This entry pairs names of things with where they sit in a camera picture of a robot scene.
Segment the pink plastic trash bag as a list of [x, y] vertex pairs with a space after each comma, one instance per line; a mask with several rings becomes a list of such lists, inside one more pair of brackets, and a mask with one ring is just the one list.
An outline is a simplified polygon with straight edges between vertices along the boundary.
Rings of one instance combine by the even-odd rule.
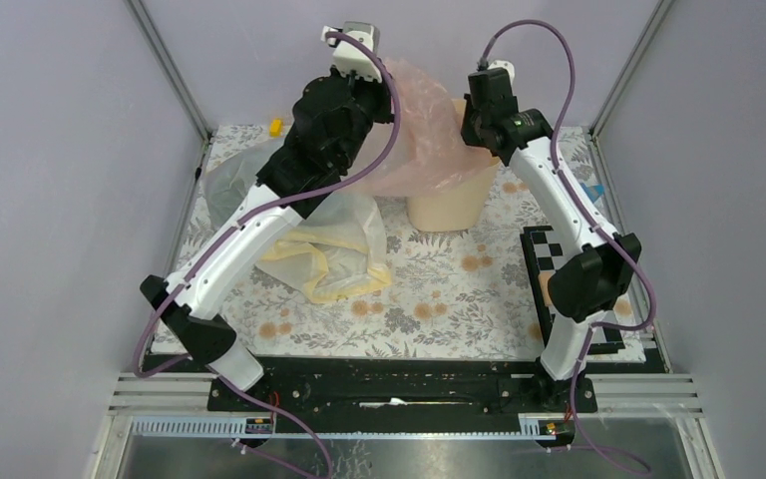
[[401, 124], [386, 159], [347, 192], [421, 197], [446, 192], [497, 160], [461, 137], [465, 102], [428, 73], [402, 59], [384, 60], [400, 98]]

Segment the beige plastic trash bin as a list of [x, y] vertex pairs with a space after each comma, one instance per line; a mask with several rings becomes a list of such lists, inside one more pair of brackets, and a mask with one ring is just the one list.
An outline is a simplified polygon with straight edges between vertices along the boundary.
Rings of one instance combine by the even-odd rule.
[[485, 149], [466, 146], [460, 136], [465, 101], [443, 96], [446, 107], [431, 110], [440, 127], [425, 126], [407, 141], [408, 175], [419, 185], [407, 197], [407, 215], [425, 233], [467, 230], [484, 209], [500, 160]]

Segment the clear white trash bag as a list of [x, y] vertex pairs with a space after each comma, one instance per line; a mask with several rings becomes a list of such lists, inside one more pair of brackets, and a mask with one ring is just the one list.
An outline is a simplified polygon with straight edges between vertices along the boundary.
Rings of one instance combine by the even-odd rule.
[[[204, 194], [214, 228], [240, 206], [256, 173], [282, 144], [280, 139], [254, 144], [208, 170]], [[313, 303], [330, 303], [390, 286], [386, 259], [377, 202], [368, 195], [338, 191], [271, 246], [255, 268]]]

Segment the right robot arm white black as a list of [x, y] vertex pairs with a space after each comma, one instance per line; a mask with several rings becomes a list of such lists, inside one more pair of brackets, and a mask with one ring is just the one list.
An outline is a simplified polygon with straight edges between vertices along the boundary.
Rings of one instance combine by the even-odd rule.
[[594, 206], [562, 159], [558, 136], [537, 109], [522, 111], [504, 67], [481, 67], [468, 77], [461, 135], [488, 150], [529, 187], [558, 234], [565, 263], [548, 281], [558, 315], [532, 385], [541, 409], [556, 411], [572, 397], [569, 379], [585, 364], [585, 338], [623, 296], [641, 244], [622, 235]]

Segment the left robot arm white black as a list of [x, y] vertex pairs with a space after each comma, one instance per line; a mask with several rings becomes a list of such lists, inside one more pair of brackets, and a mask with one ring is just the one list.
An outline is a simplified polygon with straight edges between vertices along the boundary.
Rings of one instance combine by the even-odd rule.
[[182, 268], [149, 275], [140, 286], [154, 310], [146, 332], [163, 323], [194, 362], [231, 385], [244, 409], [263, 406], [270, 386], [220, 306], [277, 240], [388, 156], [399, 133], [400, 99], [391, 74], [379, 72], [379, 80], [333, 71], [310, 82], [283, 145], [218, 233]]

